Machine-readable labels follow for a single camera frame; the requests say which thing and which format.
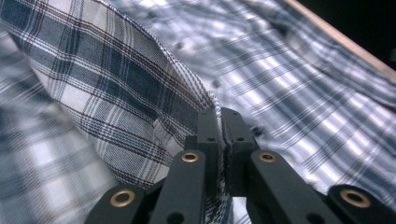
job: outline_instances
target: checkered cloth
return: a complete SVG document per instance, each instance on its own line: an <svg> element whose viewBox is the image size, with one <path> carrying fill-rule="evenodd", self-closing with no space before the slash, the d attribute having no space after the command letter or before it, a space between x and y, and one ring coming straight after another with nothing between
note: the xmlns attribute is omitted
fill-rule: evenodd
<svg viewBox="0 0 396 224"><path fill-rule="evenodd" d="M204 85L319 191L348 183L396 210L395 85L300 13L107 2L0 2L0 223L81 222L109 171L165 177L197 112L218 108ZM243 201L208 201L206 223L249 223Z"/></svg>

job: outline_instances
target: plaid fabric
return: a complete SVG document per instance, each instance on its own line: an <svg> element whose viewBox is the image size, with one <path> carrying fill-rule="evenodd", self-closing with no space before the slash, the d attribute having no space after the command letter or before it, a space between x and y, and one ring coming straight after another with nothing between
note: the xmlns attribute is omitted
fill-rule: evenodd
<svg viewBox="0 0 396 224"><path fill-rule="evenodd" d="M262 148L321 192L348 183L396 210L395 84L283 1L107 0L240 111ZM234 223L249 223L234 199Z"/></svg>
<svg viewBox="0 0 396 224"><path fill-rule="evenodd" d="M0 166L10 170L0 222L82 222L115 184L109 171L150 186L196 132L198 111L219 109L198 76L103 2L5 0L0 18L20 50L0 70ZM227 222L231 202L209 199L207 222Z"/></svg>

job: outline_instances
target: wrinkled fabric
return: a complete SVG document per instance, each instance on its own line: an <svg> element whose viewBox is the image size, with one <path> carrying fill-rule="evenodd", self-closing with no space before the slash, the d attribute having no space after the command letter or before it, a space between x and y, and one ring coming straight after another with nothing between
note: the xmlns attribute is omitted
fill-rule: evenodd
<svg viewBox="0 0 396 224"><path fill-rule="evenodd" d="M80 223L117 181L149 187L219 105L315 189L396 210L395 84L283 1L3 0L0 19L0 223ZM206 223L249 223L222 193Z"/></svg>

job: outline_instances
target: pinched fabric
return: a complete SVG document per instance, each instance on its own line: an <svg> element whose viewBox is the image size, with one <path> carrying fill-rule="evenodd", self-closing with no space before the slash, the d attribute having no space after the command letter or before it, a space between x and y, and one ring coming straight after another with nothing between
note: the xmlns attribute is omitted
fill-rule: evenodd
<svg viewBox="0 0 396 224"><path fill-rule="evenodd" d="M0 4L0 223L79 223L117 182L147 188L219 104L315 189L396 210L395 84L287 3ZM206 223L244 207L210 199Z"/></svg>

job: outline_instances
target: gold ring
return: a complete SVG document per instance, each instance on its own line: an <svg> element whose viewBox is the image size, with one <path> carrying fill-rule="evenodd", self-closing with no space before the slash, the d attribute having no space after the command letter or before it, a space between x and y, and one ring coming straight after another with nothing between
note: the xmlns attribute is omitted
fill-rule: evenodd
<svg viewBox="0 0 396 224"><path fill-rule="evenodd" d="M259 158L261 161L266 161L266 162L276 161L276 155L269 153L269 152L260 153Z"/></svg>
<svg viewBox="0 0 396 224"><path fill-rule="evenodd" d="M367 196L354 189L343 189L341 190L340 194L341 194L341 198L343 198L347 203L350 203L357 207L366 208L366 207L370 207L371 205L371 202L369 198L367 198ZM350 198L350 195L357 196L360 198L360 200L357 201L353 198Z"/></svg>
<svg viewBox="0 0 396 224"><path fill-rule="evenodd" d="M125 201L118 201L117 197L119 197L121 194L128 195L128 199ZM117 193L113 194L113 196L111 196L111 199L110 199L110 203L114 207L124 207L133 201L134 201L134 192L131 191L130 189L122 189L122 190L118 191Z"/></svg>
<svg viewBox="0 0 396 224"><path fill-rule="evenodd" d="M198 156L197 154L195 154L195 153L189 152L189 153L185 153L185 154L181 157L181 159L182 159L183 161L186 161L186 162L195 162L195 161L198 161L199 156Z"/></svg>

